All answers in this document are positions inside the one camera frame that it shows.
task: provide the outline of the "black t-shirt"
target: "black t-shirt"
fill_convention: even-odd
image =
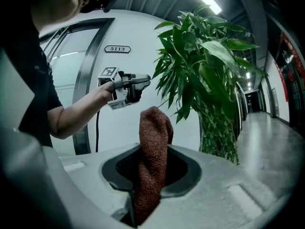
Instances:
[[[15,13],[18,16],[9,14],[10,21],[4,25],[3,48],[35,94],[19,130],[36,137],[43,146],[52,146],[47,112],[62,104],[55,91],[46,56],[40,47],[39,33],[32,22],[30,6],[23,4]]]

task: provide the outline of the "red towel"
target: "red towel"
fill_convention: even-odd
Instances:
[[[141,112],[139,181],[135,186],[135,218],[141,225],[160,202],[166,180],[167,144],[173,140],[170,119],[157,107]]]

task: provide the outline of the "door number sign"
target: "door number sign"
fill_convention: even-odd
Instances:
[[[131,48],[129,46],[108,45],[104,50],[105,52],[130,53]]]

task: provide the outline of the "hand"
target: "hand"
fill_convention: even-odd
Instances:
[[[107,104],[109,101],[112,101],[112,93],[114,91],[113,82],[106,82],[105,84],[99,86],[102,94],[102,100]]]

